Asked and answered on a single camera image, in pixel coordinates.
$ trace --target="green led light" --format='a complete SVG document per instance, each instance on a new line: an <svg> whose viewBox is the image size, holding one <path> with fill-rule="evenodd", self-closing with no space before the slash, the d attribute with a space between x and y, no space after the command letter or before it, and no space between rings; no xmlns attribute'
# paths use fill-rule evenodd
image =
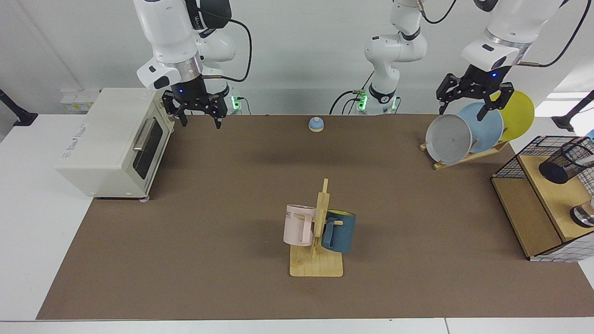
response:
<svg viewBox="0 0 594 334"><path fill-rule="evenodd" d="M241 108L241 102L235 96L231 96L231 100L233 101L233 109L237 110Z"/></svg>
<svg viewBox="0 0 594 334"><path fill-rule="evenodd" d="M365 93L361 94L360 97L361 101L359 101L359 110L364 111L367 108L367 95Z"/></svg>

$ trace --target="brown tabletop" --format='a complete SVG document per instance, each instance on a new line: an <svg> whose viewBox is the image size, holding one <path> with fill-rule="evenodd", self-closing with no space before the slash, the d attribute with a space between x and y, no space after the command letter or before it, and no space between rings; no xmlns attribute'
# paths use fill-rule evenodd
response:
<svg viewBox="0 0 594 334"><path fill-rule="evenodd" d="M577 263L531 263L489 177L432 169L430 115L207 116L176 127L151 200L94 200L38 319L594 316ZM358 215L342 278L292 278L287 204Z"/></svg>

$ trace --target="white wall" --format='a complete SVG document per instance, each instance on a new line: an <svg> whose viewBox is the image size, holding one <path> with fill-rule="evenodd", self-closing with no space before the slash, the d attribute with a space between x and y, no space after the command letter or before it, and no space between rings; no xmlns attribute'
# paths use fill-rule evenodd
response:
<svg viewBox="0 0 594 334"><path fill-rule="evenodd" d="M4 104L0 103L0 141L6 137L12 123L17 120L17 117Z"/></svg>
<svg viewBox="0 0 594 334"><path fill-rule="evenodd" d="M583 2L571 1L559 11L527 61L548 62L557 55L581 16ZM337 93L360 88L371 72L363 55L366 40L394 32L389 0L231 3L234 17L245 22L254 36L252 73L246 83L237 85L254 113L326 113ZM449 3L427 1L428 15L441 16ZM426 58L399 67L401 111L437 112L435 89L448 72L463 74L467 63L460 52L481 35L488 19L489 14L471 0L462 0L439 26L423 24L429 42ZM584 55L592 54L593 28L591 14L559 64L549 69L515 68L509 80L538 104ZM240 77L247 39L237 26L225 30L237 41L239 54L224 69ZM132 0L3 0L0 31L0 87L26 109L41 113L62 112L60 89L76 89L78 83L84 89L138 87L135 71L151 57ZM454 103L452 112L466 103Z"/></svg>
<svg viewBox="0 0 594 334"><path fill-rule="evenodd" d="M555 88L555 92L591 92L594 90L593 58L582 59L559 86Z"/></svg>

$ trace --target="oven door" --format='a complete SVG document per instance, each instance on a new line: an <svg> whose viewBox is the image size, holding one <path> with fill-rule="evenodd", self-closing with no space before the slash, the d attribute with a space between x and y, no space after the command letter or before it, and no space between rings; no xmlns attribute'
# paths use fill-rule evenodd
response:
<svg viewBox="0 0 594 334"><path fill-rule="evenodd" d="M128 171L147 195L169 136L170 131L162 114L157 108L152 108L132 148L134 154Z"/></svg>

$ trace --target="wall outlet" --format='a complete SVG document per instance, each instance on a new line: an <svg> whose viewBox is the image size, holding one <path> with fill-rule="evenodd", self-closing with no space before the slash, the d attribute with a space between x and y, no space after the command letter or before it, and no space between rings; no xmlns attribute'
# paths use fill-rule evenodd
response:
<svg viewBox="0 0 594 334"><path fill-rule="evenodd" d="M62 106L68 111L87 112L99 97L99 91L83 90L80 92L62 91Z"/></svg>

